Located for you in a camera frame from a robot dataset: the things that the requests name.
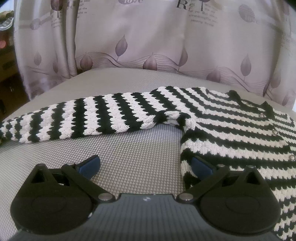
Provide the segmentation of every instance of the striped sweater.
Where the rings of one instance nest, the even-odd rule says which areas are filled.
[[[160,87],[145,93],[117,93],[53,104],[2,122],[0,140],[25,143],[152,128],[181,129],[181,175],[185,188],[198,182],[190,160],[199,155],[232,170],[256,166],[281,205],[274,232],[296,240],[296,127],[266,102],[242,100],[206,88]]]

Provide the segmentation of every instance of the curtain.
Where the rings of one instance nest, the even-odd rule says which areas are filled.
[[[296,12],[284,0],[17,0],[14,26],[30,99],[81,72],[120,67],[295,102]]]

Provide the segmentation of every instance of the silver bolt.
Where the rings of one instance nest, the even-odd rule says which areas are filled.
[[[180,198],[181,200],[183,200],[183,201],[190,201],[190,200],[193,199],[193,195],[190,194],[190,193],[181,193],[181,194],[179,195],[179,198]]]
[[[110,193],[101,193],[98,198],[101,201],[110,201],[113,198],[113,195]]]
[[[295,161],[296,159],[294,155],[290,155],[289,158],[290,158],[290,161]]]
[[[277,136],[277,135],[279,134],[279,132],[278,132],[277,130],[272,130],[272,134],[273,134],[274,136]]]

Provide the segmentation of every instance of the knit texture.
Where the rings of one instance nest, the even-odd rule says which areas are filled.
[[[160,123],[184,132],[181,175],[186,188],[199,181],[190,167],[194,155],[232,170],[256,166],[281,205],[275,233],[296,240],[295,122],[267,103],[241,100],[235,91],[169,86],[72,100],[2,122],[0,139],[31,143],[136,131]]]

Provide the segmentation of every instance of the sweater button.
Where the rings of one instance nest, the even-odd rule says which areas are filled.
[[[294,155],[290,155],[290,156],[289,156],[289,159],[290,159],[290,161],[295,161],[296,158],[295,158]]]
[[[274,136],[277,136],[277,135],[279,134],[279,132],[278,132],[277,130],[272,130],[272,134],[273,134]]]

